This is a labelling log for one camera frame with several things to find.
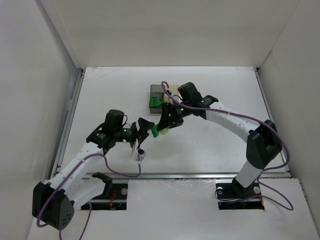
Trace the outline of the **lime lego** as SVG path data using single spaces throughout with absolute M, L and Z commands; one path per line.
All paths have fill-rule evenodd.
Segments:
M 164 129 L 162 129 L 161 131 L 160 131 L 160 133 L 162 134 L 162 135 L 166 135 L 167 133 L 168 133 L 168 128 L 164 128 Z

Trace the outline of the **dark green studded lego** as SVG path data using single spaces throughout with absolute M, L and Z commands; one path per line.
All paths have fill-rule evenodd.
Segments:
M 158 125 L 156 124 L 151 128 L 151 133 L 154 138 L 157 138 L 160 135 L 160 132 L 157 130 L 157 127 Z

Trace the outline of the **dark green lego plate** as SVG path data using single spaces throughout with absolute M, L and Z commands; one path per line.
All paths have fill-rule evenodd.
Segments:
M 151 108 L 158 108 L 162 105 L 163 99 L 162 97 L 152 96 L 150 99 L 150 107 Z

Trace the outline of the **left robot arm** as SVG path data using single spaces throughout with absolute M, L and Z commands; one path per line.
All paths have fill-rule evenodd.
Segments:
M 107 161 L 106 154 L 117 143 L 128 143 L 136 159 L 141 162 L 145 152 L 140 148 L 155 126 L 153 122 L 139 118 L 125 127 L 125 114 L 112 109 L 71 160 L 53 178 L 39 182 L 32 193 L 32 216 L 39 228 L 51 226 L 62 231 L 70 223 L 75 211 L 96 196 L 108 192 L 112 179 L 104 173 L 94 173 L 92 180 L 81 184 L 83 177 L 100 160 Z

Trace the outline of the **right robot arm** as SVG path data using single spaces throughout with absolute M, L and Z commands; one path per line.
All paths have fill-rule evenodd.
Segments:
M 179 127 L 185 117 L 194 115 L 224 127 L 246 143 L 246 162 L 232 181 L 237 190 L 248 188 L 282 151 L 283 146 L 272 121 L 238 114 L 217 98 L 202 96 L 192 82 L 178 87 L 181 102 L 173 98 L 166 82 L 162 83 L 162 88 L 170 100 L 162 104 L 157 132 Z

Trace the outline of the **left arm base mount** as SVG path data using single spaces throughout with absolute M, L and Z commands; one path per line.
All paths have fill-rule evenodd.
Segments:
M 128 183 L 114 181 L 111 177 L 95 173 L 94 180 L 103 183 L 102 193 L 93 197 L 89 202 L 93 211 L 122 211 L 127 209 Z

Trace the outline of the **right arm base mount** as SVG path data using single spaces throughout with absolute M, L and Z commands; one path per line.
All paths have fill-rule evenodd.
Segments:
M 219 210 L 264 210 L 260 197 L 261 188 L 253 182 L 248 188 L 236 190 L 232 182 L 217 182 L 214 195 L 218 200 Z

